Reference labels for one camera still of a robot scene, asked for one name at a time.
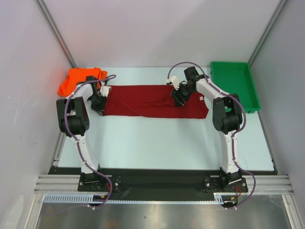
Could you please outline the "dark red t-shirt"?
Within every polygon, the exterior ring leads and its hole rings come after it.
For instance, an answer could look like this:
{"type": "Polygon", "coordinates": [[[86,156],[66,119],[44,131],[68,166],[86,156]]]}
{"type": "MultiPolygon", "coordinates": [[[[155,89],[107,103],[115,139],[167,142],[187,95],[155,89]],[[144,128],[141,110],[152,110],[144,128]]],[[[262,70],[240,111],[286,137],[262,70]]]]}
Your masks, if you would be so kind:
{"type": "Polygon", "coordinates": [[[169,85],[112,86],[105,105],[105,116],[205,119],[209,109],[204,96],[193,93],[184,106],[176,107],[169,85]]]}

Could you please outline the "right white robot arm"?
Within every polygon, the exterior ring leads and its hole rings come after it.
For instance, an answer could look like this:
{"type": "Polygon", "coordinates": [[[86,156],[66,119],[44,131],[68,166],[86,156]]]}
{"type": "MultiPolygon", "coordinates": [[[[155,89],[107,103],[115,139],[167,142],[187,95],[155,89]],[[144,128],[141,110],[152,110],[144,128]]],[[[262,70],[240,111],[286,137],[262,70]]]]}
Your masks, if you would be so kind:
{"type": "Polygon", "coordinates": [[[216,186],[232,191],[242,180],[242,169],[237,162],[237,133],[245,127],[246,117],[239,96],[223,91],[205,73],[199,74],[195,67],[185,69],[184,75],[184,83],[176,76],[167,76],[167,84],[174,87],[171,96],[177,107],[184,106],[195,92],[212,103],[213,126],[220,135],[223,156],[216,186]]]}

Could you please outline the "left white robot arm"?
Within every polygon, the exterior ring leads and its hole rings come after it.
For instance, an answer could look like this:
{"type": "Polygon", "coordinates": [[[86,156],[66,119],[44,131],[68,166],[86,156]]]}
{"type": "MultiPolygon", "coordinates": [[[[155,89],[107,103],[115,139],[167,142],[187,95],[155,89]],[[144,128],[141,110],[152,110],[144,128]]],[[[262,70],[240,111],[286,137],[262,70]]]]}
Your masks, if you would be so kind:
{"type": "Polygon", "coordinates": [[[107,86],[108,81],[108,77],[97,79],[92,75],[87,76],[84,81],[77,82],[69,95],[56,101],[60,131],[73,142],[81,162],[79,192],[101,191],[107,183],[86,139],[85,133],[89,130],[90,120],[85,103],[91,102],[91,109],[99,115],[104,115],[111,90],[111,87],[107,86]]]}

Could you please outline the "orange folded t-shirt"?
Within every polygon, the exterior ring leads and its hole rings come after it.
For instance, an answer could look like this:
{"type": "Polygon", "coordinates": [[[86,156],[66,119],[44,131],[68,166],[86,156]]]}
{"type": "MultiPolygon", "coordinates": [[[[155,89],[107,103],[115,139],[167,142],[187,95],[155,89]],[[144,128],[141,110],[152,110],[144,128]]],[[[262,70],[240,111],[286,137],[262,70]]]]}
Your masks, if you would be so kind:
{"type": "Polygon", "coordinates": [[[96,79],[105,79],[108,75],[107,71],[101,68],[70,68],[68,76],[59,86],[57,94],[61,97],[69,96],[77,86],[77,83],[86,81],[87,76],[93,76],[96,79]]]}

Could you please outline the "green plastic tray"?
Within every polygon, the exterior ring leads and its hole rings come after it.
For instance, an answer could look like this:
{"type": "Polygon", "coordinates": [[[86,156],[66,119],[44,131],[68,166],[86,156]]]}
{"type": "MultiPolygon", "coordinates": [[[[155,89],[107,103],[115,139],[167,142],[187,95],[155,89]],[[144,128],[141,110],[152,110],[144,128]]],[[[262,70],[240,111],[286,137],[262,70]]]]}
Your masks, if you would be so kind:
{"type": "Polygon", "coordinates": [[[213,61],[210,67],[214,84],[230,94],[237,94],[247,113],[254,113],[261,109],[248,63],[213,61]]]}

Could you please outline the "front aluminium extrusion beam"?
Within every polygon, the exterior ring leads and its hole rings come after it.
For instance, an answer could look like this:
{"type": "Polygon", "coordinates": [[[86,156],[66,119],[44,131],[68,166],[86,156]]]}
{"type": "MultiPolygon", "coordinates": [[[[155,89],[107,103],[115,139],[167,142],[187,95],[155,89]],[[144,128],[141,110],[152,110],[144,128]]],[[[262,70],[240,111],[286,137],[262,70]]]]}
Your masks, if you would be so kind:
{"type": "MultiPolygon", "coordinates": [[[[75,193],[79,175],[40,175],[34,193],[75,193]]],[[[287,175],[258,175],[255,177],[255,195],[293,195],[294,191],[287,175]]]]}

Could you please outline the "aluminium frame rail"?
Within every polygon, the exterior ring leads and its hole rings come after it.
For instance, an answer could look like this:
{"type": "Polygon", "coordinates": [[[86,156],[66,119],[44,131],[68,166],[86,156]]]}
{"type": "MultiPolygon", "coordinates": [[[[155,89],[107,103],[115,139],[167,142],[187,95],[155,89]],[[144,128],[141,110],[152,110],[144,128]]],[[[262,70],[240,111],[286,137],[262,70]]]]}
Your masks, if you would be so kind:
{"type": "Polygon", "coordinates": [[[65,143],[65,138],[66,136],[63,133],[59,133],[56,145],[55,145],[55,149],[54,149],[54,156],[53,156],[53,160],[51,163],[52,167],[57,167],[60,161],[60,157],[61,157],[61,152],[65,143]]]}

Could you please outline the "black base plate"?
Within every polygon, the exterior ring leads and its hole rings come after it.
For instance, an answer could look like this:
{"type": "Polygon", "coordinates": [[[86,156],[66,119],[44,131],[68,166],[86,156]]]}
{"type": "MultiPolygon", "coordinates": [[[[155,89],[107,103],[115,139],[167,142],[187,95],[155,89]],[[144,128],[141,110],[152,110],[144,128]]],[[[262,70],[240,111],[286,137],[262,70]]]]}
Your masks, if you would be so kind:
{"type": "Polygon", "coordinates": [[[260,178],[270,178],[275,171],[243,172],[242,179],[226,184],[224,175],[216,170],[154,170],[154,169],[102,169],[97,174],[84,175],[80,168],[51,167],[48,174],[66,178],[72,190],[79,194],[97,194],[97,200],[188,202],[208,201],[213,194],[247,194],[258,187],[260,178]]]}

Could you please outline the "left rear aluminium post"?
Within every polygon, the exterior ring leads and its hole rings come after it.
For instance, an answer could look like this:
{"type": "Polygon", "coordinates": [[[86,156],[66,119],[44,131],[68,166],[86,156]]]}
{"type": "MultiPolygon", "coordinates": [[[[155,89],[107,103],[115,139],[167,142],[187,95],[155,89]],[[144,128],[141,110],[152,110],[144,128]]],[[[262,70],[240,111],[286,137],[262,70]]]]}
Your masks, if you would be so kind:
{"type": "Polygon", "coordinates": [[[47,4],[44,0],[35,0],[34,1],[36,5],[38,6],[43,18],[45,19],[49,29],[51,30],[54,38],[56,39],[61,51],[63,52],[63,55],[67,59],[69,65],[71,68],[76,68],[77,64],[68,48],[68,45],[66,44],[51,12],[49,11],[47,4]]]}

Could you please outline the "aluminium post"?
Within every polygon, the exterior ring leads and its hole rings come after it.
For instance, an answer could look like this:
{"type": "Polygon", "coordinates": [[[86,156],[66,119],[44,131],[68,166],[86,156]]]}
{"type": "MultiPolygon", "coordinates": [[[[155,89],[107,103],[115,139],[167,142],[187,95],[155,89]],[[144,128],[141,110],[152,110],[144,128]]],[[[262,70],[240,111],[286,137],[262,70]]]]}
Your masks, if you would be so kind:
{"type": "Polygon", "coordinates": [[[250,66],[253,65],[253,63],[255,62],[258,54],[260,53],[264,43],[266,42],[267,38],[269,37],[272,29],[274,28],[275,24],[277,23],[279,17],[281,16],[282,12],[284,11],[286,5],[289,3],[289,0],[280,0],[270,18],[270,20],[267,23],[267,26],[265,27],[255,49],[253,50],[249,60],[248,60],[248,64],[250,66]]]}
{"type": "Polygon", "coordinates": [[[49,29],[51,30],[54,38],[56,39],[61,51],[63,52],[63,55],[67,59],[69,65],[71,68],[76,68],[77,64],[68,48],[68,45],[66,44],[51,12],[49,11],[47,4],[44,0],[35,0],[34,1],[36,5],[38,6],[43,18],[45,19],[49,29]]]}

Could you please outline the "right rear aluminium post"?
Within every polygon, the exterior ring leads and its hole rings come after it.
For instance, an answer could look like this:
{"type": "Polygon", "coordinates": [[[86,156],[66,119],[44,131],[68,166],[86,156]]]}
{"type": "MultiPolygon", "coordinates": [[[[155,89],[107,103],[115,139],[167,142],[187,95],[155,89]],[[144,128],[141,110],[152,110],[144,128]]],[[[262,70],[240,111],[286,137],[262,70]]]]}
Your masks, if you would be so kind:
{"type": "Polygon", "coordinates": [[[258,54],[260,53],[264,43],[266,42],[267,38],[269,37],[272,29],[274,28],[275,24],[277,23],[279,17],[281,16],[282,12],[284,11],[286,5],[289,3],[289,0],[280,0],[270,18],[270,20],[267,23],[267,26],[265,27],[255,49],[253,50],[249,60],[248,60],[248,64],[250,66],[253,65],[253,63],[255,62],[258,54]]]}

